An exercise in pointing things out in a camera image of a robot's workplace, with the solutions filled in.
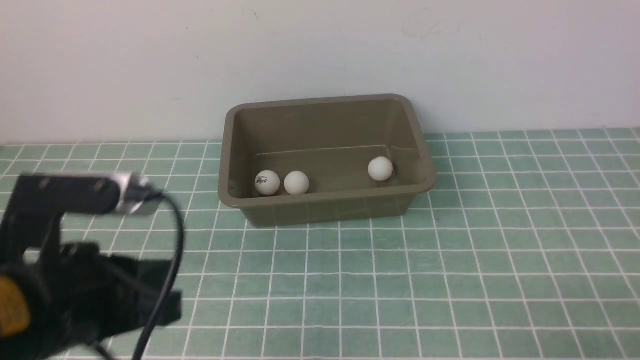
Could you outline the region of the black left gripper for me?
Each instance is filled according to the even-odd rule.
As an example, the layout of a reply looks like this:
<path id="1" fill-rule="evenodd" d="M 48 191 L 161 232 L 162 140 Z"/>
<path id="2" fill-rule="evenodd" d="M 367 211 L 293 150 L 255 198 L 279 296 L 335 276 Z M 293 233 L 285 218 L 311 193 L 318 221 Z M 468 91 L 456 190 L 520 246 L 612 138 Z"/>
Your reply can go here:
<path id="1" fill-rule="evenodd" d="M 172 261 L 64 246 L 53 261 L 1 266 L 1 358 L 45 360 L 85 346 L 105 360 L 106 338 L 142 330 Z"/>

